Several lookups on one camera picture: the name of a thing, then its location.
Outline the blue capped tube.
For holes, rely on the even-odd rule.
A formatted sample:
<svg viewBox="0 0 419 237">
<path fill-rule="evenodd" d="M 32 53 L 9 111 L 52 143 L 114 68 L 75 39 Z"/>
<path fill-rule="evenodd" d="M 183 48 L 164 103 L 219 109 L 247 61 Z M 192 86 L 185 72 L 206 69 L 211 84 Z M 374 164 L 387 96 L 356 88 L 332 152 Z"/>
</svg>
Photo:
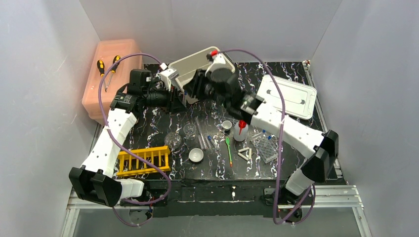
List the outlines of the blue capped tube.
<svg viewBox="0 0 419 237">
<path fill-rule="evenodd" d="M 186 105 L 187 104 L 187 92 L 186 91 L 184 91 L 182 103 L 183 103 L 183 105 Z"/>
<path fill-rule="evenodd" d="M 211 136 L 208 135 L 207 139 L 216 150 L 219 150 L 219 147 L 217 146 L 217 144 L 215 143 L 214 139 Z"/>
<path fill-rule="evenodd" d="M 267 132 L 266 130 L 262 131 L 262 135 L 263 137 L 265 137 L 266 140 L 271 140 L 272 136 L 269 132 Z"/>
</svg>

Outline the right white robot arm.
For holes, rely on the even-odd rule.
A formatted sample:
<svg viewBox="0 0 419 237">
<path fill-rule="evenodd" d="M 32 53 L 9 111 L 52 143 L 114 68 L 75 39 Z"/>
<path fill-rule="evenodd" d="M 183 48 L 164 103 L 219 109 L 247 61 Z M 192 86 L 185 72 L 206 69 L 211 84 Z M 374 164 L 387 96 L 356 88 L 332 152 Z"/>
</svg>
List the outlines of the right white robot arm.
<svg viewBox="0 0 419 237">
<path fill-rule="evenodd" d="M 238 74 L 230 69 L 210 73 L 198 69 L 183 89 L 192 98 L 216 101 L 232 117 L 276 135 L 279 142 L 288 143 L 307 159 L 287 179 L 281 188 L 283 194 L 297 197 L 312 184 L 327 179 L 339 151 L 335 131 L 321 132 L 282 114 L 262 97 L 241 89 Z"/>
</svg>

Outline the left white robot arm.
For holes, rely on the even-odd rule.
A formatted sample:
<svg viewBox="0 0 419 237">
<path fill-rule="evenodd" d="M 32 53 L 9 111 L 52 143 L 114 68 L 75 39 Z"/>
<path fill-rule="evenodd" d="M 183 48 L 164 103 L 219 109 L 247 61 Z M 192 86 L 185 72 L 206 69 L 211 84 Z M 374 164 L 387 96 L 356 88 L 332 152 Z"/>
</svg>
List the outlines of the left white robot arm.
<svg viewBox="0 0 419 237">
<path fill-rule="evenodd" d="M 142 195 L 144 183 L 135 179 L 113 179 L 114 166 L 120 146 L 134 127 L 142 110 L 146 107 L 160 107 L 181 111 L 182 103 L 177 97 L 175 69 L 160 72 L 164 88 L 152 90 L 152 73 L 149 70 L 134 69 L 129 82 L 120 87 L 111 102 L 107 122 L 92 151 L 81 167 L 73 167 L 69 173 L 70 182 L 78 198 L 114 207 L 124 198 Z"/>
</svg>

